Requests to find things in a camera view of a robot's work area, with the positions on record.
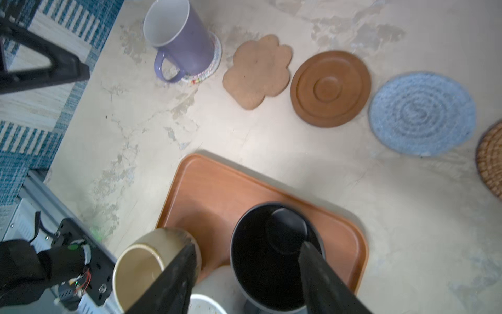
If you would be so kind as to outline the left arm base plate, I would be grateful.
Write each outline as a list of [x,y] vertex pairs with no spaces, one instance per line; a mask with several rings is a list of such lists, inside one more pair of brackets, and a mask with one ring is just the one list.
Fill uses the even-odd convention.
[[86,264],[83,272],[89,273],[89,284],[82,290],[93,301],[96,307],[105,307],[107,300],[113,298],[112,271],[116,259],[106,250],[75,218],[65,218],[61,221],[52,240],[51,247],[69,247],[79,245],[86,251]]

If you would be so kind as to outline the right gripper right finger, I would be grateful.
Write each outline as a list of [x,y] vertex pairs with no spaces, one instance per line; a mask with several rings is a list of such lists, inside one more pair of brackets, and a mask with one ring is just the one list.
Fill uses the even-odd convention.
[[371,314],[312,243],[303,242],[298,263],[308,313]]

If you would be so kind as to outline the black mug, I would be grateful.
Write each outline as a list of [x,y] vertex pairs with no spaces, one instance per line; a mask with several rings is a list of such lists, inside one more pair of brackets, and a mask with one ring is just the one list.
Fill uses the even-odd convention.
[[246,298],[245,313],[306,313],[298,263],[304,242],[326,254],[314,225],[285,204],[259,204],[239,219],[230,262]]

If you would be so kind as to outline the woven rattan round coaster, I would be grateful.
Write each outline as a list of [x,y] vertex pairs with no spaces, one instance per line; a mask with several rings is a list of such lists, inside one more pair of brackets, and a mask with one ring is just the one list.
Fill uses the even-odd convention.
[[475,160],[482,182],[501,200],[501,120],[493,124],[481,137]]

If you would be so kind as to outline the blue grey braided coaster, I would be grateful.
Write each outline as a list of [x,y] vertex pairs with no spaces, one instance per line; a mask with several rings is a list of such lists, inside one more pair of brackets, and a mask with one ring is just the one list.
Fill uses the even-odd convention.
[[388,81],[369,105],[369,123],[389,149],[420,157],[437,156],[474,134],[477,106],[457,81],[414,72]]

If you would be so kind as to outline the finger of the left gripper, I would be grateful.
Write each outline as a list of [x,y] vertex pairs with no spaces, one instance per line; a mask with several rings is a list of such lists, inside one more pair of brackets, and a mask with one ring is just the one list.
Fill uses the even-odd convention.
[[2,94],[86,81],[90,78],[90,68],[78,56],[5,18],[1,19],[1,39],[17,42],[50,61],[50,65],[45,68],[8,71],[5,49],[1,45]]

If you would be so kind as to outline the paw shaped cork coaster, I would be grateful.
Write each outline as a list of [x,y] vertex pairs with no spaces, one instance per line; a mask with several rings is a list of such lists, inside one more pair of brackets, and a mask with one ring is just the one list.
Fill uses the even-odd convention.
[[236,50],[223,87],[243,109],[253,110],[288,86],[292,55],[292,48],[281,45],[276,35],[246,41]]

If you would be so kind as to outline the round brown wooden coaster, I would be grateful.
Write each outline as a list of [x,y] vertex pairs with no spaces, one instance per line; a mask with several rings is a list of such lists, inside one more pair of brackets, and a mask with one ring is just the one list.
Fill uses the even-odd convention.
[[295,113],[319,128],[350,122],[365,107],[371,94],[366,64],[347,51],[327,51],[305,61],[290,87]]

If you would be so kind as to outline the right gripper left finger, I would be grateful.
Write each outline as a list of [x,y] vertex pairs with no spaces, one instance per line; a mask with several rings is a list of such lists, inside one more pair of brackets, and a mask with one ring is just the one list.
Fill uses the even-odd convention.
[[192,289],[197,281],[196,246],[183,247],[127,313],[187,314]]

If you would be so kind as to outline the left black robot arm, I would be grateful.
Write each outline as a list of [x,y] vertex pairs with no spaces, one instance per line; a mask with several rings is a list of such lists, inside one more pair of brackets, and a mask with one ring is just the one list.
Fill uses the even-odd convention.
[[[84,81],[90,68],[73,53],[1,19],[1,37],[13,40],[49,59],[46,68],[9,72],[1,61],[1,93],[10,94]],[[1,306],[38,301],[44,291],[81,275],[92,260],[88,243],[73,243],[37,253],[30,241],[1,242]]]

